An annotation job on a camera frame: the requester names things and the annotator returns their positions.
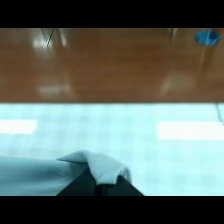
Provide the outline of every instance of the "white rectangle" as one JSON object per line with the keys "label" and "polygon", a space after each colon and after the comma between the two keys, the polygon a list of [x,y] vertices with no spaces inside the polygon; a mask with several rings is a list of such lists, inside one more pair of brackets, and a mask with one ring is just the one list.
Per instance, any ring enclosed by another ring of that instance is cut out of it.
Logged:
{"label": "white rectangle", "polygon": [[159,122],[159,140],[224,140],[222,122]]}
{"label": "white rectangle", "polygon": [[32,134],[36,120],[0,120],[0,134]]}

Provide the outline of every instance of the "gray fabric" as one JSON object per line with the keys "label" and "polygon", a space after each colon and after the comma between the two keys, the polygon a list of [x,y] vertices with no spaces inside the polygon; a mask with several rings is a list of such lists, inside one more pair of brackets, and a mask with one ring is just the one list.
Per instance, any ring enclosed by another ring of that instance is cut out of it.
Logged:
{"label": "gray fabric", "polygon": [[115,184],[129,170],[105,155],[83,151],[58,160],[0,157],[0,195],[55,196],[87,168],[97,184]]}

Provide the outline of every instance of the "wooden floor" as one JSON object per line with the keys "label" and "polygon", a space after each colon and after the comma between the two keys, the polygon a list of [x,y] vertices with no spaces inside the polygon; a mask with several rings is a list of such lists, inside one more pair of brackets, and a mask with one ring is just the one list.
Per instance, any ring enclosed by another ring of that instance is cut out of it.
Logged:
{"label": "wooden floor", "polygon": [[224,41],[198,29],[0,29],[0,102],[223,102]]}

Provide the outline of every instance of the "checkered cloth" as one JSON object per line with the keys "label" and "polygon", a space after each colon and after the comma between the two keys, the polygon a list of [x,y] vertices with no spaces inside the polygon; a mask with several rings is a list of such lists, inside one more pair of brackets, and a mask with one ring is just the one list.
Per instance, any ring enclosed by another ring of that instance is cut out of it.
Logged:
{"label": "checkered cloth", "polygon": [[145,195],[224,195],[224,141],[161,140],[157,132],[162,121],[218,121],[214,104],[0,104],[0,119],[37,121],[31,134],[0,134],[0,155],[89,150],[125,163]]}

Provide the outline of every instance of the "folded cloth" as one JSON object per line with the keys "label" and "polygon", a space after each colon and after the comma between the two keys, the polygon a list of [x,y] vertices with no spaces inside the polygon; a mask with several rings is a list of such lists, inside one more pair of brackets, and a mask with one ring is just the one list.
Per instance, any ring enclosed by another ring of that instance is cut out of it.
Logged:
{"label": "folded cloth", "polygon": [[0,157],[0,195],[55,196],[86,169],[96,184],[131,182],[128,168],[102,154],[75,152],[57,160]]}

